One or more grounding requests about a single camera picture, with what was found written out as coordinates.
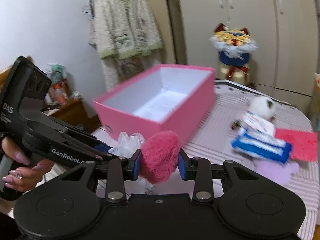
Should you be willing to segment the left hand pink nails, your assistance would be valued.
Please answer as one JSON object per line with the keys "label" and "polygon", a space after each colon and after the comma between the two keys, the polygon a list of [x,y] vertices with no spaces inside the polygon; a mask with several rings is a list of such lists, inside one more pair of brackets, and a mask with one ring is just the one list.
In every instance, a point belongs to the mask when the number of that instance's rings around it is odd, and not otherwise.
{"label": "left hand pink nails", "polygon": [[23,164],[15,170],[9,171],[8,175],[2,180],[4,186],[18,192],[27,192],[36,187],[36,184],[42,181],[42,177],[51,171],[54,162],[48,159],[42,159],[35,166],[31,166],[30,160],[25,156],[19,146],[9,137],[5,137],[1,144],[4,153],[14,161]]}

